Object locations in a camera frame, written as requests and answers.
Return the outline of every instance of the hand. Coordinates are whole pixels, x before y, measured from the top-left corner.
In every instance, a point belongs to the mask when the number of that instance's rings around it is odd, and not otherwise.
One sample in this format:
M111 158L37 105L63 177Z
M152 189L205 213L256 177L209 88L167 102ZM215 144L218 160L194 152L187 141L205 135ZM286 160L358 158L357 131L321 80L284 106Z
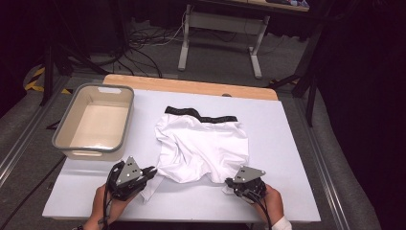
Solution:
M272 188L270 185L266 184L266 195L260 201L262 205L267 208L269 218L271 219L271 225L273 226L277 223L281 218L283 218L283 203L282 203L282 196L278 190ZM262 209L259 207L257 203L253 204L254 208L260 215L260 218L267 222L266 215L263 213Z
M104 190L105 184L99 187L96 190L95 198L93 199L93 209L92 215L90 216L89 220L83 225L84 230L99 230L98 221L103 217L103 198L104 198ZM114 199L111 201L110 213L108 214L110 218L107 220L107 223L110 224L116 221L120 215L123 213L125 207L128 205L129 202L135 197L136 195L130 197L126 201L120 201L118 199ZM110 200L111 194L107 193L106 201Z

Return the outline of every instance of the white sleeve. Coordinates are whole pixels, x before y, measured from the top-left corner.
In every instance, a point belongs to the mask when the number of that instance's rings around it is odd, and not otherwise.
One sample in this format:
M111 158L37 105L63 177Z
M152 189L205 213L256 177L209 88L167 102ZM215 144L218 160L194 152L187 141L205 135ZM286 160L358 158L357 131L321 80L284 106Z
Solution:
M287 220L285 216L278 220L273 226L272 230L292 230L292 224Z

